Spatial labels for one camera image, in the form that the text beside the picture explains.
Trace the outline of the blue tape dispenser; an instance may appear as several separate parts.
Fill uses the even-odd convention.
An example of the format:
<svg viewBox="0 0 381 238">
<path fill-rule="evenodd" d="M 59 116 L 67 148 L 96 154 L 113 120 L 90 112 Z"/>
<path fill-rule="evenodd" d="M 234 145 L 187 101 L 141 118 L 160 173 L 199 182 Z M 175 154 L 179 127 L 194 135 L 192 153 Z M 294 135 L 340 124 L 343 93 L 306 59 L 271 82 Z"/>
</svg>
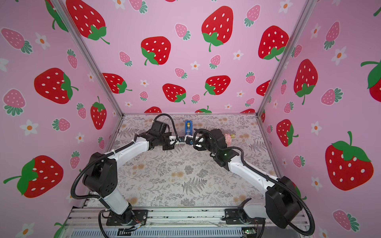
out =
<svg viewBox="0 0 381 238">
<path fill-rule="evenodd" d="M 192 132 L 193 132 L 193 124 L 192 124 L 192 121 L 186 121 L 185 122 L 185 135 L 190 135 L 192 136 Z"/>
</svg>

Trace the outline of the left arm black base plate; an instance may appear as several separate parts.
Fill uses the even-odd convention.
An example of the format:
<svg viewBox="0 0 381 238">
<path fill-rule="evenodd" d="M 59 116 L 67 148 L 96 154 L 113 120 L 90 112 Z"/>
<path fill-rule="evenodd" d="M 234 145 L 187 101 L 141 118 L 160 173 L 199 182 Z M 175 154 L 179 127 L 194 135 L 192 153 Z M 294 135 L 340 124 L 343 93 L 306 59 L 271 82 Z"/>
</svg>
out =
<svg viewBox="0 0 381 238">
<path fill-rule="evenodd" d="M 132 227 L 135 225 L 146 224 L 148 218 L 148 210 L 141 209 L 133 209 L 128 210 L 122 215 L 118 215 L 114 212 L 109 213 L 109 217 L 107 219 L 107 226 L 124 226 L 124 227 Z"/>
</svg>

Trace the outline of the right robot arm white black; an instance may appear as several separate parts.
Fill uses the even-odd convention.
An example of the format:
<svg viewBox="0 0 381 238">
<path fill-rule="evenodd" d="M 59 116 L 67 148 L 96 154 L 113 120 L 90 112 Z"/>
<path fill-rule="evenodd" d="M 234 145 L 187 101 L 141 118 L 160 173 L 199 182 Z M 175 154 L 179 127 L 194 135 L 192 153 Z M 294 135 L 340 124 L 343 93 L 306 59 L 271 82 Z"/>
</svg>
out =
<svg viewBox="0 0 381 238">
<path fill-rule="evenodd" d="M 256 189 L 265 194 L 265 211 L 267 217 L 279 228 L 291 227 L 304 236 L 312 236 L 316 225 L 311 210 L 297 194 L 293 182 L 286 176 L 272 176 L 245 160 L 245 152 L 237 146 L 227 146 L 225 135 L 220 129 L 208 131 L 196 129 L 192 137 L 195 150 L 210 152 L 214 161 L 226 170 L 242 177 Z M 304 231 L 292 223 L 302 211 L 306 212 L 309 228 Z"/>
</svg>

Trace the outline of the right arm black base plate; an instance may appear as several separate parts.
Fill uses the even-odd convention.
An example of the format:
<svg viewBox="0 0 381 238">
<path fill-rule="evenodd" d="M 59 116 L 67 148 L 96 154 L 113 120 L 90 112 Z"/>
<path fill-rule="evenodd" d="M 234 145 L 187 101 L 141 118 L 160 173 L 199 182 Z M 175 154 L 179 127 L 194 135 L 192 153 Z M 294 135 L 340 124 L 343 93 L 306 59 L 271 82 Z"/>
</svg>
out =
<svg viewBox="0 0 381 238">
<path fill-rule="evenodd" d="M 250 218 L 243 209 L 225 209 L 225 216 L 221 219 L 228 225 L 257 225 L 263 224 L 266 219 L 262 217 Z"/>
</svg>

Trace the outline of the pink flower bouquet green stems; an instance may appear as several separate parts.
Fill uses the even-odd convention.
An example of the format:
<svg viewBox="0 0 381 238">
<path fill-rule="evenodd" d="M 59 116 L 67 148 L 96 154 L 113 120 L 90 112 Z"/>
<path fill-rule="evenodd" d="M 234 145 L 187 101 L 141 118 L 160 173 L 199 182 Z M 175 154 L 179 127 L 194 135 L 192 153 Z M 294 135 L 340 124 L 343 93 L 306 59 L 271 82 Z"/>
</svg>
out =
<svg viewBox="0 0 381 238">
<path fill-rule="evenodd" d="M 234 134 L 228 134 L 228 133 L 226 133 L 224 135 L 224 137 L 225 137 L 225 143 L 226 143 L 226 145 L 228 147 L 230 147 L 231 143 L 232 143 L 232 140 L 235 138 L 235 135 Z"/>
</svg>

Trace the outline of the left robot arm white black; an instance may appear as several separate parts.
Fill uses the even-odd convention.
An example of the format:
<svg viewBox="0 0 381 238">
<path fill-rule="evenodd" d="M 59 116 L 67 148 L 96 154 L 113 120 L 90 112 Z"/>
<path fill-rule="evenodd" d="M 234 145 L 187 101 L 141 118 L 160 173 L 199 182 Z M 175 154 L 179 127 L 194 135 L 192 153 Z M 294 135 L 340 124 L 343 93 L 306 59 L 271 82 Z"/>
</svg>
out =
<svg viewBox="0 0 381 238">
<path fill-rule="evenodd" d="M 154 121 L 152 127 L 139 135 L 132 142 L 106 154 L 94 153 L 86 167 L 74 180 L 70 195 L 74 199 L 98 199 L 121 224 L 127 225 L 134 220 L 130 203 L 118 190 L 118 169 L 134 157 L 150 151 L 157 146 L 163 150 L 172 150 L 176 143 L 184 142 L 177 134 L 166 132 L 169 126 Z"/>
</svg>

